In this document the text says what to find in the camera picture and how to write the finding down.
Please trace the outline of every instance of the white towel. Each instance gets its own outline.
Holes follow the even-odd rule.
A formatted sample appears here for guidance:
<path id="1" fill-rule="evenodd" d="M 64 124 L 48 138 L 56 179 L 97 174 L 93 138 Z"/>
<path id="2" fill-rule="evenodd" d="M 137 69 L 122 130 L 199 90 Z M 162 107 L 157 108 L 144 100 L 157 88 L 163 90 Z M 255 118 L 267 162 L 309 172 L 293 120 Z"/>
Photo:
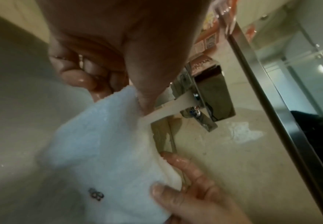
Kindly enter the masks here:
<path id="1" fill-rule="evenodd" d="M 161 224 L 170 214 L 150 197 L 150 186 L 182 185 L 158 154 L 131 86 L 61 126 L 38 160 L 69 172 L 65 178 L 83 196 L 87 221 L 97 224 Z"/>

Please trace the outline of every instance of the logo on towel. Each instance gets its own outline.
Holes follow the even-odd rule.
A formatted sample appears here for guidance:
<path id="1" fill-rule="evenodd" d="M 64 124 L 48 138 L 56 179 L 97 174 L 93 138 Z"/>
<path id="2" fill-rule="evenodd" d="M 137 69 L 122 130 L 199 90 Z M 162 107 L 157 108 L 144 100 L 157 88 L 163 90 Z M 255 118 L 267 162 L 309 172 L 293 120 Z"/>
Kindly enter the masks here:
<path id="1" fill-rule="evenodd" d="M 89 189 L 90 197 L 95 198 L 98 201 L 101 201 L 105 197 L 105 195 L 99 191 L 97 191 L 95 188 Z"/>

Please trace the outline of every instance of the fingernail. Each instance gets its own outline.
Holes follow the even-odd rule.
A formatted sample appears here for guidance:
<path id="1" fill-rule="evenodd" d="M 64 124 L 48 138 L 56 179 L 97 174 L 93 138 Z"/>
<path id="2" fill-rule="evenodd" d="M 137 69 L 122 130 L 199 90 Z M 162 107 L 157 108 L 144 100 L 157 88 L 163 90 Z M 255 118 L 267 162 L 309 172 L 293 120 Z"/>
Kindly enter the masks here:
<path id="1" fill-rule="evenodd" d="M 155 183 L 152 185 L 152 195 L 155 197 L 159 197 L 163 191 L 165 186 L 161 183 Z"/>

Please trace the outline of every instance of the hand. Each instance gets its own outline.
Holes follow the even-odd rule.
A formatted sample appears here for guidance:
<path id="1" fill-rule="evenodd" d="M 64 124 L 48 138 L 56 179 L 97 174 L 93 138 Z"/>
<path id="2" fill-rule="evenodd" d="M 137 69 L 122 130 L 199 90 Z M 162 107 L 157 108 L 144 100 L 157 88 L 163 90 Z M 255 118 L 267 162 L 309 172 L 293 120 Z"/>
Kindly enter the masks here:
<path id="1" fill-rule="evenodd" d="M 168 224 L 251 224 L 235 201 L 208 179 L 189 160 L 163 152 L 166 161 L 180 169 L 191 181 L 191 186 L 179 192 L 171 187 L 154 184 L 151 195 L 157 203 L 173 215 Z"/>
<path id="2" fill-rule="evenodd" d="M 50 60 L 65 82 L 88 89 L 97 101 L 129 78 L 149 113 L 185 65 L 210 0 L 37 3 L 51 31 Z"/>

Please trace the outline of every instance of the light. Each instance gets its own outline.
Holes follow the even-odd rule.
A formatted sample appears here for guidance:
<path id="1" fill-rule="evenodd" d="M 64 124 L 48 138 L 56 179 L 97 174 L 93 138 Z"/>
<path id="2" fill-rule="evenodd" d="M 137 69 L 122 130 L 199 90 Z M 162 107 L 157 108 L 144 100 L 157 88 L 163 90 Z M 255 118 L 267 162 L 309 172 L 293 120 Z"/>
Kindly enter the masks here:
<path id="1" fill-rule="evenodd" d="M 323 74 L 323 65 L 318 65 L 318 72 Z"/>

